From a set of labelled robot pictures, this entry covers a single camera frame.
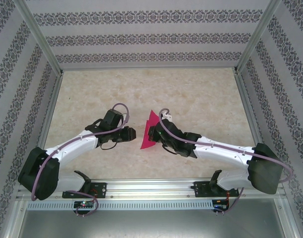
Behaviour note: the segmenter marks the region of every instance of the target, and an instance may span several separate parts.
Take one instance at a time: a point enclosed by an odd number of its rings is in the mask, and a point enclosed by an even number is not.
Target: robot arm
[[[37,173],[45,159],[59,147],[66,144],[62,150],[59,150],[54,154],[46,163],[39,177],[35,196],[40,200],[44,200],[55,191],[68,190],[81,191],[88,194],[91,180],[86,175],[79,171],[75,171],[74,173],[63,173],[59,172],[59,170],[81,154],[96,149],[109,140],[115,143],[134,140],[136,138],[136,132],[133,128],[128,126],[112,133],[90,135],[116,129],[119,123],[123,121],[124,118],[122,113],[110,109],[103,119],[99,119],[87,126],[79,135],[67,142],[46,150],[39,147],[34,148],[30,152],[22,171],[20,172],[18,181],[29,191],[32,191]]]
[[[233,188],[253,186],[267,194],[276,193],[283,167],[271,161],[245,154],[245,152],[251,152],[279,160],[265,144],[258,143],[254,148],[229,145],[213,141],[200,134],[183,133],[168,119],[162,119],[162,122],[172,134],[182,139],[199,143],[204,142],[209,145],[191,144],[177,140],[170,136],[160,123],[150,127],[149,141],[160,142],[164,148],[170,147],[175,153],[184,157],[219,160],[238,167],[234,171],[216,171],[210,182],[212,192],[217,193],[221,189],[228,191]],[[220,148],[217,145],[227,146],[235,151]],[[237,152],[238,149],[244,151],[244,153]]]

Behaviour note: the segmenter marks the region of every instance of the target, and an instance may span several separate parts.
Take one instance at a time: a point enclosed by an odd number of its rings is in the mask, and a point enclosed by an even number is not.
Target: black bracket
[[[226,197],[227,191],[223,189],[219,189],[218,191],[212,190],[210,186],[210,181],[197,181],[193,183],[191,186],[195,191],[196,197]],[[238,197],[239,191],[238,189],[229,190],[230,197]]]
[[[92,195],[95,198],[105,198],[106,182],[92,182],[90,184],[90,190],[87,192],[87,194]],[[62,198],[89,198],[89,197],[72,192],[63,192]]]

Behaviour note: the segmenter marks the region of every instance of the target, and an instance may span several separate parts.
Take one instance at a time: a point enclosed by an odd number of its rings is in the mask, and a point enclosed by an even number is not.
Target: wall
[[[269,0],[28,0],[63,69],[235,66]]]
[[[294,170],[284,184],[303,237],[303,0],[283,0],[242,72],[264,143]]]
[[[0,234],[37,145],[56,75],[11,0],[0,0]]]

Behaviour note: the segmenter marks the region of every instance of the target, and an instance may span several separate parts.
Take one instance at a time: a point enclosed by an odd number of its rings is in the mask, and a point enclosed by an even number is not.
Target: beige marble floor
[[[137,139],[113,150],[90,151],[63,171],[80,170],[92,179],[147,179],[211,177],[217,169],[232,168],[213,160],[172,155],[160,144],[140,150],[150,110],[158,113],[164,107],[171,110],[173,122],[182,131],[253,146],[232,70],[225,68],[66,72],[45,148],[76,136],[118,102],[129,107],[128,125],[136,130]]]

